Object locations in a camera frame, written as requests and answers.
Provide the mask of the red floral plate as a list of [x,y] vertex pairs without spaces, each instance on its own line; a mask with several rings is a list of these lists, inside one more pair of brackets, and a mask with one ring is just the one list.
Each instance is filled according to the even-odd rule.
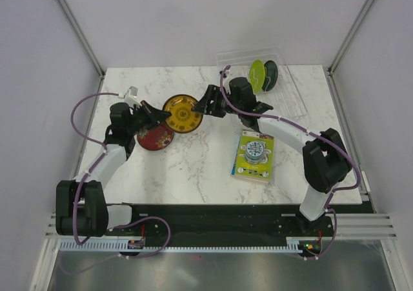
[[136,138],[144,149],[158,151],[166,148],[174,140],[174,131],[166,123],[161,123],[152,130],[138,132]]

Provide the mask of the yellow brown patterned plate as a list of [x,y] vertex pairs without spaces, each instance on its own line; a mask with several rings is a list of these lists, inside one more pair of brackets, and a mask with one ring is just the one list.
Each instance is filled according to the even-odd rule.
[[174,132],[187,134],[196,130],[203,120],[203,114],[192,110],[198,103],[191,95],[178,94],[170,97],[163,105],[163,111],[171,113],[166,124]]

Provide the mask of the lime green plate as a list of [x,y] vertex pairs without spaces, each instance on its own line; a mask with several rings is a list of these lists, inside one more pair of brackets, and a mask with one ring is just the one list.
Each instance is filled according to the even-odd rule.
[[253,93],[257,94],[262,91],[266,77],[266,69],[261,60],[257,59],[251,64],[248,77]]

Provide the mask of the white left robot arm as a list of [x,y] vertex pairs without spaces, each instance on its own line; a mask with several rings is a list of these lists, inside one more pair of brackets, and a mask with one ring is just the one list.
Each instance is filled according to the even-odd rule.
[[110,107],[110,124],[99,155],[77,177],[60,181],[56,188],[55,228],[59,235],[101,237],[120,227],[128,235],[141,229],[141,218],[130,205],[107,205],[104,189],[126,163],[135,148],[138,132],[158,127],[171,116],[145,101],[130,106],[120,102]]

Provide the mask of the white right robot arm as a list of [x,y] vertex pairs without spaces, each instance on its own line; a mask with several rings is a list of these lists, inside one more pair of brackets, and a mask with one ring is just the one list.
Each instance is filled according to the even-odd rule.
[[256,99],[244,77],[232,79],[228,90],[208,85],[192,111],[214,117],[236,114],[245,127],[272,136],[299,152],[308,188],[295,225],[306,236],[318,229],[318,219],[326,212],[338,184],[354,167],[338,131],[329,128],[315,133],[283,117],[272,106]]

